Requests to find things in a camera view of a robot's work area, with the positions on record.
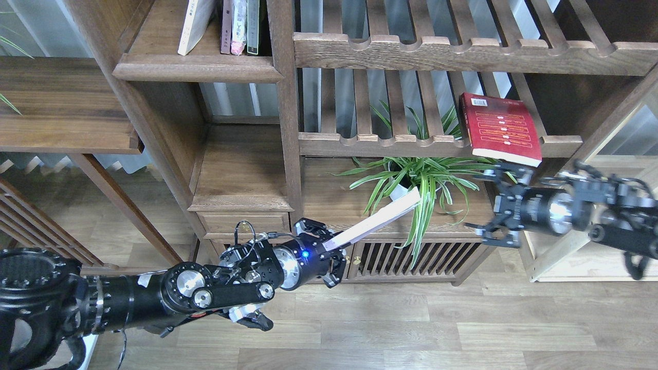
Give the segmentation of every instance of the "wooden floor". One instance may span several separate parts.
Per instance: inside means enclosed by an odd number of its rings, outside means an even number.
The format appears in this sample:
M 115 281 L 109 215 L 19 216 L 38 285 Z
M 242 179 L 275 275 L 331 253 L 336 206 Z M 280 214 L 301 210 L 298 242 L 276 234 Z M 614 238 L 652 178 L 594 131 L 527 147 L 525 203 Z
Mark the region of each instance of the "wooden floor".
M 145 259 L 149 248 L 130 223 L 78 175 L 49 175 L 50 183 L 77 188 L 57 192 L 47 210 L 105 259 Z M 116 176 L 165 238 L 183 248 L 191 231 L 165 201 L 163 183 L 147 175 L 133 176 L 137 184 Z M 30 188 L 27 179 L 12 182 Z M 130 329 L 122 369 L 656 369 L 657 298 L 654 282 L 530 283 L 518 252 L 498 250 L 459 287 L 313 284 L 277 292 L 263 310 L 274 321 L 270 332 L 220 317 L 164 339 Z M 122 346 L 121 334 L 100 336 L 89 368 L 116 369 Z

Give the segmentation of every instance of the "barcode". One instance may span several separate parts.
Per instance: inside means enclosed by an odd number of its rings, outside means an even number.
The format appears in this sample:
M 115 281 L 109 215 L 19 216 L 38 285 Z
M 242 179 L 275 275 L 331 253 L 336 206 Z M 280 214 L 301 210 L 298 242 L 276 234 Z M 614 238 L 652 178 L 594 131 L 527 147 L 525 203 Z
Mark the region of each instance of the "barcode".
M 475 99 L 474 97 L 472 97 L 470 99 L 470 102 L 473 105 L 477 105 L 477 106 L 480 106 L 480 107 L 487 107 L 487 101 L 485 99 Z

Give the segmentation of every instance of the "red book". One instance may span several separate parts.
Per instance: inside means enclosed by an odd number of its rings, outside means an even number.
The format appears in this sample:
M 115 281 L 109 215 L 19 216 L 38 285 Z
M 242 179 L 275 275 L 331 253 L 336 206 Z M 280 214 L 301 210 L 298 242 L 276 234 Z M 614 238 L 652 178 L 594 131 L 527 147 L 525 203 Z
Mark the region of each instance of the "red book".
M 461 108 L 473 155 L 533 167 L 542 162 L 537 131 L 522 101 L 464 93 Z

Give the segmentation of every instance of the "book spine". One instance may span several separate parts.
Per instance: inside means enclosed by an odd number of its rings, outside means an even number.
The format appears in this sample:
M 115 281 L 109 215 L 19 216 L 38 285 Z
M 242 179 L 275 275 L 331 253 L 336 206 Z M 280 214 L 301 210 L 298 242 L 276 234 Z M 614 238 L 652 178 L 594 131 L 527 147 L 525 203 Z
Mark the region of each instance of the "book spine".
M 247 44 L 247 0 L 233 0 L 231 54 L 240 55 Z
M 258 55 L 261 25 L 261 0 L 247 0 L 247 54 Z
M 178 54 L 187 55 L 190 52 L 188 45 L 190 44 L 194 16 L 197 12 L 197 2 L 198 0 L 190 0 L 188 2 L 188 9 L 185 12 L 185 22 L 183 22 L 183 31 L 180 34 L 180 43 L 178 44 Z
M 233 1 L 224 0 L 222 8 L 222 41 L 219 52 L 231 54 L 231 29 L 233 24 Z

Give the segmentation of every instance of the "white paper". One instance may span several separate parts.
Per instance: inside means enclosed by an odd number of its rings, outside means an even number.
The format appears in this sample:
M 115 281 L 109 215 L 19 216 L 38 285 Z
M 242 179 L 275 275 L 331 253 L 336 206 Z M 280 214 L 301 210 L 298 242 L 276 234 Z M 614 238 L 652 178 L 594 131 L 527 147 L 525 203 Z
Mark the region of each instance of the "white paper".
M 418 192 L 418 188 L 414 187 L 398 200 L 381 208 L 374 215 L 341 232 L 331 240 L 327 240 L 324 243 L 324 249 L 330 251 L 346 244 L 354 244 L 370 233 L 404 216 L 407 212 L 414 209 L 418 203 L 420 203 L 420 193 Z

